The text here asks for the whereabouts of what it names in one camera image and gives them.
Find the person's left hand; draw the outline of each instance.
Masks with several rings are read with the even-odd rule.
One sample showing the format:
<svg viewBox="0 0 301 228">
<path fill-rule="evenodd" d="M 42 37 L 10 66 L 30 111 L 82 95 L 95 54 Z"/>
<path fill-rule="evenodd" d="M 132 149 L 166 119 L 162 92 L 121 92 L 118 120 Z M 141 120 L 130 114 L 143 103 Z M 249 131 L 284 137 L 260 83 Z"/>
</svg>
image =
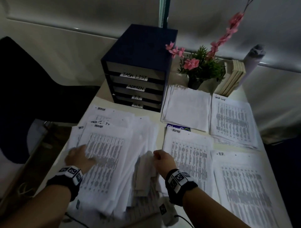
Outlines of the person's left hand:
<svg viewBox="0 0 301 228">
<path fill-rule="evenodd" d="M 66 165 L 74 165 L 80 168 L 83 174 L 87 173 L 96 164 L 96 160 L 95 158 L 86 158 L 85 151 L 86 145 L 72 148 L 65 158 Z"/>
</svg>

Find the black cable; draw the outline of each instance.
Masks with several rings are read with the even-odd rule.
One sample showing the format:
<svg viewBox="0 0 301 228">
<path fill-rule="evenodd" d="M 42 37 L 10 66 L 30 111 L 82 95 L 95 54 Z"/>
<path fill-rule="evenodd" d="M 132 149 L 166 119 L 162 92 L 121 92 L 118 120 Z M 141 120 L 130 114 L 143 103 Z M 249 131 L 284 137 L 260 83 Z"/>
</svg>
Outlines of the black cable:
<svg viewBox="0 0 301 228">
<path fill-rule="evenodd" d="M 69 218 L 71 218 L 72 220 L 78 222 L 79 224 L 83 225 L 84 227 L 89 228 L 86 224 L 84 224 L 84 223 L 78 221 L 77 219 L 73 218 L 73 217 L 72 217 L 71 215 L 69 215 L 67 212 L 65 213 L 65 215 L 68 216 Z"/>
<path fill-rule="evenodd" d="M 180 218 L 184 219 L 184 220 L 185 220 L 192 228 L 194 228 L 193 225 L 191 225 L 191 223 L 188 222 L 187 219 L 185 219 L 184 217 L 182 217 L 182 216 L 180 216 L 180 215 L 178 215 L 178 214 L 175 215 L 175 218 L 176 218 L 176 217 L 180 217 Z"/>
</svg>

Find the potted plant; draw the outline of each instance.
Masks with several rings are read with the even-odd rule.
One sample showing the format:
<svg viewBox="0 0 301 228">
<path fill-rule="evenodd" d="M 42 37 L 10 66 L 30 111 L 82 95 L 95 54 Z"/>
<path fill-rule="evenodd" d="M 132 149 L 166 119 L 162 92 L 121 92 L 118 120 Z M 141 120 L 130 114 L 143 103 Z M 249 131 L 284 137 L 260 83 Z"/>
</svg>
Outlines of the potted plant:
<svg viewBox="0 0 301 228">
<path fill-rule="evenodd" d="M 223 79 L 225 68 L 220 60 L 215 58 L 215 54 L 218 51 L 218 47 L 223 45 L 238 31 L 237 28 L 244 17 L 247 7 L 252 1 L 253 0 L 247 1 L 243 13 L 238 12 L 229 20 L 230 26 L 226 29 L 226 34 L 217 42 L 213 41 L 211 43 L 210 51 L 207 51 L 204 46 L 201 46 L 196 53 L 190 53 L 188 56 L 184 56 L 185 48 L 180 48 L 180 50 L 178 50 L 177 46 L 173 48 L 174 43 L 172 42 L 170 42 L 169 45 L 165 45 L 166 50 L 171 53 L 173 59 L 176 55 L 180 56 L 180 68 L 178 72 L 189 76 L 188 88 L 197 90 L 205 80 L 216 78 L 216 80 L 219 81 Z"/>
</svg>

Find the hand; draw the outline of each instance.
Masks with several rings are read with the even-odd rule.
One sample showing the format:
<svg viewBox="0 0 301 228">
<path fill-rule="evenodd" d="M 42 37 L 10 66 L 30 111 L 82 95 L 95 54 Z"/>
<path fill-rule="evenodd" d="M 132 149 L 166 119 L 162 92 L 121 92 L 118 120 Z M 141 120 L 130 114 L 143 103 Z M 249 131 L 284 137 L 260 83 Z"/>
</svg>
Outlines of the hand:
<svg viewBox="0 0 301 228">
<path fill-rule="evenodd" d="M 164 179 L 169 171 L 177 168 L 173 157 L 161 149 L 154 151 L 154 166 Z"/>
<path fill-rule="evenodd" d="M 95 158 L 86 158 L 85 151 L 86 145 L 72 148 L 65 158 L 66 165 L 74 165 L 80 168 L 83 174 L 87 173 L 96 164 L 96 160 Z"/>
</svg>

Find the green leaves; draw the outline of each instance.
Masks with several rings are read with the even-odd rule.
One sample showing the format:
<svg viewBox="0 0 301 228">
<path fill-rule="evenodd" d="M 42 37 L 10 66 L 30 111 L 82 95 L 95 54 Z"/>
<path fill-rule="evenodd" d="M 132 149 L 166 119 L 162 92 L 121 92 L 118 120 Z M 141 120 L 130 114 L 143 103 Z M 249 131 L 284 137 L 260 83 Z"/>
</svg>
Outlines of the green leaves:
<svg viewBox="0 0 301 228">
<path fill-rule="evenodd" d="M 187 58 L 180 59 L 179 73 L 187 74 L 190 78 L 195 78 L 195 80 L 208 80 L 216 78 L 217 81 L 222 80 L 225 75 L 225 68 L 219 62 L 219 59 L 207 59 L 207 48 L 200 46 L 196 53 L 190 53 L 188 59 L 199 59 L 199 66 L 192 69 L 184 69 L 184 63 Z"/>
</svg>

